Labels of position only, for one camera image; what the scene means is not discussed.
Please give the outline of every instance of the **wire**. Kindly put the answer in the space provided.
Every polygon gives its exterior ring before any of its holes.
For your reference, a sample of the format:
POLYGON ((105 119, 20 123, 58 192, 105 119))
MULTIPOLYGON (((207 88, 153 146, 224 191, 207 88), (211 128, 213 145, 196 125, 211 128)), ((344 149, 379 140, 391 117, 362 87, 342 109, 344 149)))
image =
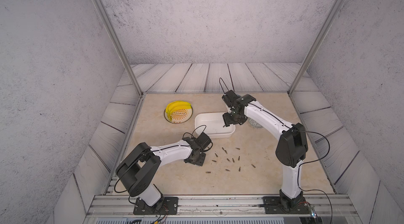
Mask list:
MULTIPOLYGON (((324 139, 326 139, 326 141, 327 141, 327 143, 328 143, 328 151, 327 151, 327 153, 326 153, 323 157, 321 157, 321 158, 319 158, 319 159, 317 159, 317 160, 314 160, 314 161, 306 162, 306 163, 313 163, 313 162, 320 161, 321 159, 325 158, 325 157, 330 153, 330 149, 331 149, 330 142, 329 142, 329 140, 328 140, 325 136, 323 136, 322 134, 317 133, 317 132, 313 132, 313 131, 300 131, 300 130, 295 130, 295 131, 297 131, 297 132, 303 132, 303 133, 319 134, 319 135, 321 135, 322 137, 324 137, 324 139)), ((304 192, 321 191, 322 193, 324 193, 324 194, 326 195, 328 201, 330 202, 330 207, 331 207, 331 219, 330 219, 330 224, 331 224, 331 223, 332 223, 332 205, 331 205, 331 200, 330 200, 330 198, 328 197, 328 195, 327 195, 324 191, 322 191, 322 190, 320 190, 320 189, 303 190, 303 189, 300 187, 300 185, 299 185, 300 166, 302 166, 302 165, 304 165, 304 164, 306 164, 306 163, 301 163, 301 164, 299 165, 298 169, 297 169, 297 186, 300 188, 300 190, 302 190, 302 191, 304 191, 304 192)))
POLYGON ((202 130, 202 132, 201 132, 201 134, 202 134, 203 131, 205 131, 205 129, 206 129, 206 125, 201 125, 201 126, 197 127, 196 129, 194 129, 194 130, 192 131, 191 136, 194 137, 194 132, 195 132, 195 130, 197 130, 198 128, 203 127, 203 126, 205 126, 205 128, 202 130))
POLYGON ((266 111, 266 110, 260 108, 260 107, 257 106, 257 105, 254 105, 254 104, 252 104, 252 103, 249 103, 249 104, 250 104, 250 105, 253 105, 253 106, 255 106, 255 107, 257 107, 257 108, 260 109, 261 111, 264 111, 264 112, 269 113, 270 115, 272 115, 272 117, 274 117, 274 118, 277 119, 280 123, 282 123, 283 126, 287 127, 288 129, 291 129, 291 127, 286 126, 285 123, 283 123, 281 120, 279 120, 276 116, 274 116, 274 115, 271 114, 270 112, 268 112, 268 111, 266 111))
POLYGON ((135 224, 136 222, 142 222, 142 220, 133 220, 133 221, 131 221, 129 224, 135 224))
MULTIPOLYGON (((177 146, 190 147, 190 145, 173 145, 173 146, 169 146, 169 147, 157 149, 157 150, 155 150, 155 151, 148 151, 148 152, 144 153, 143 155, 140 155, 140 156, 128 167, 128 169, 121 175, 121 177, 123 177, 123 176, 126 174, 126 172, 128 172, 129 169, 130 169, 132 166, 134 166, 134 164, 137 163, 140 158, 142 158, 142 156, 147 155, 147 154, 149 154, 149 153, 153 153, 153 152, 156 152, 156 151, 163 151, 163 150, 165 150, 165 149, 172 148, 172 147, 177 147, 177 146)), ((119 182, 120 180, 121 180, 121 179, 119 178, 119 179, 116 181, 115 185, 114 185, 114 191, 115 191, 116 193, 122 193, 122 192, 127 191, 127 190, 124 190, 124 191, 121 191, 121 192, 117 192, 117 191, 116 191, 116 185, 118 184, 118 182, 119 182)))
POLYGON ((169 214, 169 210, 167 209, 167 207, 166 207, 165 205, 163 205, 163 207, 166 209, 166 214, 165 214, 165 215, 163 216, 163 218, 162 218, 162 220, 163 220, 164 217, 165 217, 165 219, 164 219, 164 221, 162 222, 162 224, 166 222, 167 216, 168 216, 168 214, 169 214))
POLYGON ((226 94, 226 93, 225 93, 225 90, 223 89, 222 83, 220 83, 220 80, 223 82, 223 84, 225 84, 225 87, 227 88, 227 91, 229 91, 229 88, 227 87, 225 81, 224 81, 222 78, 219 78, 220 87, 222 88, 223 93, 226 94))
POLYGON ((136 205, 136 203, 130 201, 130 195, 129 195, 128 201, 129 201, 130 204, 136 205))

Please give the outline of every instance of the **wooden plank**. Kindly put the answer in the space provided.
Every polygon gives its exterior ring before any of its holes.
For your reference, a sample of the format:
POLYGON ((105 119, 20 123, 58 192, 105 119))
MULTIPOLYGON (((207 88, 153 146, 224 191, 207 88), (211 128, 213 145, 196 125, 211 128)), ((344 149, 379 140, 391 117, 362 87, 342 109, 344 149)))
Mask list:
MULTIPOLYGON (((224 83, 230 90, 233 89, 233 84, 230 78, 229 66, 227 66, 227 64, 210 64, 205 91, 223 92, 219 84, 219 78, 223 79, 224 83)), ((224 91, 227 91, 223 83, 222 86, 224 91)))
POLYGON ((338 193, 348 194, 363 223, 369 223, 380 179, 361 152, 336 183, 338 193))
MULTIPOLYGON (((140 64, 140 65, 131 65, 134 76, 137 78, 139 75, 143 74, 145 71, 152 68, 154 64, 140 64)), ((126 70, 122 74, 121 80, 119 80, 118 86, 120 85, 131 85, 132 82, 129 79, 128 73, 126 70)))
POLYGON ((133 105, 109 103, 101 121, 126 133, 135 108, 133 105))
POLYGON ((330 103, 319 91, 294 91, 293 101, 299 113, 306 113, 330 107, 330 103))
POLYGON ((263 91, 244 63, 229 64, 234 91, 263 91))
POLYGON ((192 64, 188 73, 179 85, 177 92, 205 90, 206 78, 208 76, 209 64, 192 64))
POLYGON ((133 85, 121 85, 116 87, 110 102, 136 105, 138 100, 139 95, 133 85))
POLYGON ((137 78, 142 91, 149 90, 174 64, 159 64, 153 66, 137 78))
POLYGON ((380 184, 375 207, 371 216, 371 224, 379 223, 404 223, 403 211, 401 211, 383 183, 380 184))
POLYGON ((177 90, 190 67, 191 63, 173 65, 147 92, 177 90))
POLYGON ((84 207, 88 211, 94 195, 99 195, 103 192, 104 185, 109 178, 109 171, 88 146, 74 171, 74 176, 76 177, 84 207))
MULTIPOLYGON (((323 162, 330 175, 330 181, 335 183, 359 149, 344 127, 327 136, 327 139, 330 142, 330 153, 323 159, 323 162)), ((316 147, 320 157, 326 155, 328 143, 324 138, 316 142, 316 147)))
MULTIPOLYGON (((331 108, 304 113, 300 117, 306 125, 306 130, 318 132, 324 136, 342 127, 341 121, 331 108)), ((313 142, 322 138, 318 134, 308 134, 313 142)))
POLYGON ((108 169, 113 170, 124 137, 124 133, 101 122, 88 144, 107 165, 108 169))
POLYGON ((295 91, 318 91, 318 87, 309 77, 302 77, 295 91))
MULTIPOLYGON (((276 75, 278 75, 289 86, 292 85, 296 77, 300 65, 297 63, 265 63, 276 75)), ((305 73, 300 80, 296 91, 318 91, 317 86, 311 80, 310 76, 305 73)))
POLYGON ((74 180, 73 174, 70 176, 59 200, 54 207, 55 224, 82 223, 87 212, 84 211, 83 201, 74 180))
POLYGON ((137 78, 143 73, 145 73, 147 70, 150 70, 155 64, 139 64, 139 65, 134 65, 132 67, 133 74, 137 78))
POLYGON ((289 90, 289 86, 263 63, 247 63, 247 67, 264 91, 289 90))

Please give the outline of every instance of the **black cable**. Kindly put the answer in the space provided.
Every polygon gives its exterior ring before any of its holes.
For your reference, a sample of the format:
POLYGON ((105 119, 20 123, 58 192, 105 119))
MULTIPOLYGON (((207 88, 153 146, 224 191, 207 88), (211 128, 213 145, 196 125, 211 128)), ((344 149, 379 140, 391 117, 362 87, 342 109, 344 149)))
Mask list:
POLYGON ((220 87, 222 88, 223 93, 226 94, 226 93, 225 93, 225 90, 223 89, 222 83, 220 83, 220 80, 223 82, 223 84, 225 84, 225 87, 227 88, 227 91, 229 91, 229 88, 227 87, 225 81, 224 81, 222 78, 219 78, 220 87))
MULTIPOLYGON (((329 142, 329 140, 328 140, 325 136, 323 136, 322 134, 320 134, 320 133, 318 133, 318 132, 313 132, 313 131, 300 131, 300 130, 295 130, 295 131, 297 131, 297 132, 303 132, 303 133, 319 134, 319 135, 321 135, 322 137, 324 137, 324 139, 326 139, 326 141, 327 141, 327 143, 328 143, 328 151, 327 151, 327 153, 326 153, 323 157, 321 157, 321 158, 319 158, 319 159, 317 159, 317 160, 314 160, 314 161, 306 162, 306 163, 313 163, 313 162, 320 161, 321 159, 325 158, 325 157, 330 153, 330 149, 331 149, 330 142, 329 142)), ((322 190, 320 190, 320 189, 303 190, 303 189, 300 187, 300 185, 299 185, 300 166, 302 166, 302 165, 304 165, 304 164, 306 164, 306 163, 301 163, 301 164, 299 165, 298 169, 297 169, 297 187, 299 187, 300 190, 302 190, 302 191, 304 191, 304 192, 321 191, 322 193, 324 193, 324 194, 326 195, 328 201, 330 202, 330 207, 331 207, 331 219, 330 219, 330 224, 331 224, 331 223, 332 223, 332 205, 331 205, 331 200, 330 200, 330 198, 328 197, 328 195, 327 195, 324 191, 322 191, 322 190)))
POLYGON ((252 104, 252 103, 249 103, 249 104, 250 104, 250 105, 253 105, 253 106, 255 106, 255 107, 257 107, 257 108, 258 108, 259 110, 261 110, 261 111, 264 111, 264 112, 269 113, 270 115, 272 115, 272 117, 274 117, 274 118, 277 119, 280 123, 282 123, 283 126, 285 126, 285 127, 287 127, 288 129, 290 129, 290 127, 286 126, 285 123, 283 123, 281 120, 279 120, 276 116, 274 116, 274 115, 271 114, 270 112, 268 112, 268 111, 266 111, 266 110, 260 108, 260 107, 257 106, 257 105, 254 105, 254 104, 252 104))
MULTIPOLYGON (((142 158, 142 156, 147 155, 147 154, 152 153, 152 152, 163 151, 163 150, 165 150, 165 149, 172 148, 172 147, 177 147, 177 146, 190 147, 190 145, 174 145, 174 146, 169 146, 169 147, 161 148, 161 149, 158 149, 158 150, 155 150, 155 151, 148 151, 148 152, 144 153, 143 155, 139 156, 139 157, 128 167, 128 169, 121 175, 121 177, 123 177, 123 176, 125 175, 125 173, 126 173, 127 171, 129 171, 129 169, 130 169, 132 166, 134 166, 134 164, 137 163, 140 158, 142 158)), ((115 191, 116 193, 122 193, 122 192, 127 191, 127 190, 124 190, 124 191, 121 191, 121 192, 117 192, 117 191, 116 191, 116 185, 118 184, 119 180, 121 180, 121 179, 119 178, 119 179, 116 181, 115 185, 114 185, 114 191, 115 191)))
POLYGON ((194 132, 195 132, 195 130, 197 130, 198 128, 203 127, 203 126, 205 126, 205 128, 202 130, 202 132, 201 132, 201 134, 202 134, 203 131, 205 131, 205 129, 206 129, 206 125, 201 125, 201 126, 197 127, 196 129, 194 129, 194 130, 192 131, 191 136, 194 137, 194 132))

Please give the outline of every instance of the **black joint housing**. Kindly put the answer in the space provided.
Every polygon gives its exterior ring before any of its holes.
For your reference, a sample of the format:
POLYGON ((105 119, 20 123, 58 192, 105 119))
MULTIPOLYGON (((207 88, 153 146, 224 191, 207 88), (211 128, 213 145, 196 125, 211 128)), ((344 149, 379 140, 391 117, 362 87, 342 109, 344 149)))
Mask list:
POLYGON ((160 163, 160 158, 150 152, 150 147, 142 142, 119 164, 115 172, 129 195, 134 197, 146 190, 160 163), (139 160, 146 163, 140 167, 137 163, 139 160))
POLYGON ((275 154, 282 164, 295 168, 300 160, 306 158, 309 147, 304 131, 304 126, 297 123, 280 136, 275 154))

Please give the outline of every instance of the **beige tiled floor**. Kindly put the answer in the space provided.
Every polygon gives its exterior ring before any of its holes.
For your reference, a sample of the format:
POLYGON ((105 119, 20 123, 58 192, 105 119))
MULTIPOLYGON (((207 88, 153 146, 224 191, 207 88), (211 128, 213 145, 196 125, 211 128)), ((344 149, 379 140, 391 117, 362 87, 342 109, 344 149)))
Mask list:
MULTIPOLYGON (((292 123, 299 118, 287 94, 251 94, 267 109, 292 123)), ((192 132, 195 116, 200 113, 225 112, 221 94, 148 94, 143 104, 126 155, 140 142, 149 146, 165 145, 192 132), (171 124, 163 117, 165 106, 175 100, 189 101, 194 109, 192 118, 182 124, 171 124)), ((203 194, 278 194, 282 185, 282 168, 275 156, 277 140, 265 129, 245 123, 236 126, 230 138, 213 139, 212 150, 206 153, 202 167, 175 161, 159 168, 152 183, 166 195, 203 194), (234 158, 235 163, 228 162, 234 158)), ((306 161, 317 159, 309 143, 306 161)), ((319 162, 302 167, 302 188, 333 193, 319 162)), ((117 190, 122 191, 121 183, 117 190)))

